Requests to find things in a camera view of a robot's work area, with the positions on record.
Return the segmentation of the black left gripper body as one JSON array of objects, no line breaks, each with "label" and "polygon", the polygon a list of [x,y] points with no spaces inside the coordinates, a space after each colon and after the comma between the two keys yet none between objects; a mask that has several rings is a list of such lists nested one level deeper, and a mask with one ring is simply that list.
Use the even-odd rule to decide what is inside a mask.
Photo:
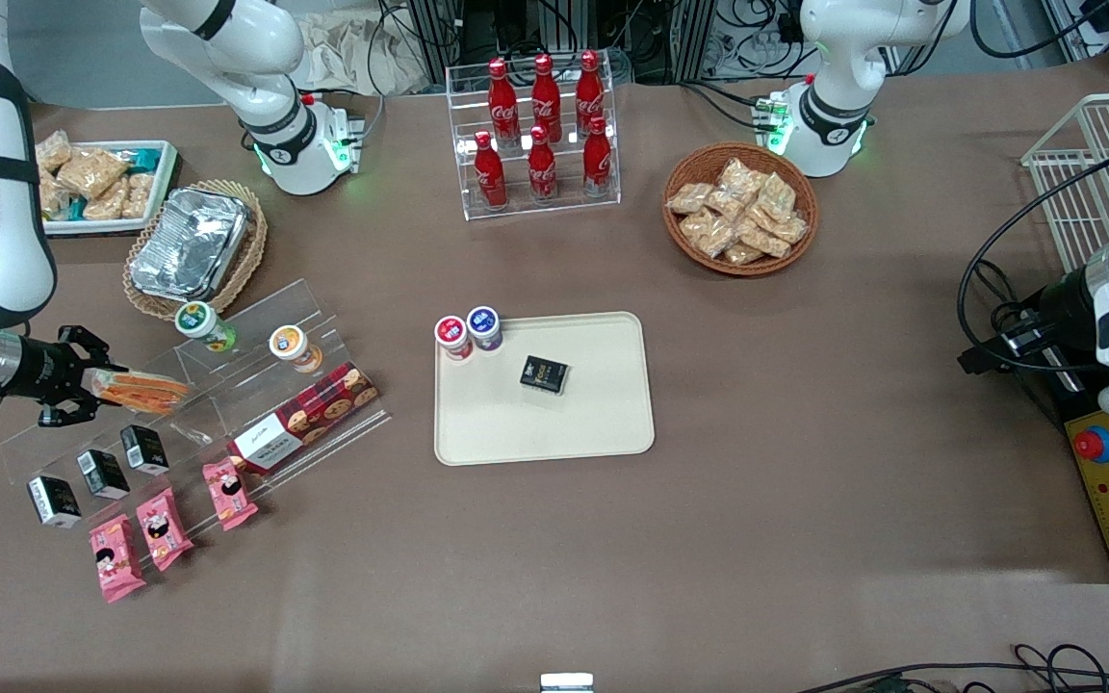
[{"label": "black left gripper body", "polygon": [[1086,271],[1065,273],[1059,281],[1047,284],[1035,298],[1036,316],[1044,333],[1054,342],[1095,342],[1093,306]]}]

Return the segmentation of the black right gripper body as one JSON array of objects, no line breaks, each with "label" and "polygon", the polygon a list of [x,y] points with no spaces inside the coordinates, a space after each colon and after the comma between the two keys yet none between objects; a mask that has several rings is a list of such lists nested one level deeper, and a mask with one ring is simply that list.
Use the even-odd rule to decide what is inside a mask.
[{"label": "black right gripper body", "polygon": [[84,356],[77,350],[79,335],[59,335],[57,342],[19,337],[14,395],[42,404],[47,412],[90,412],[83,387]]}]

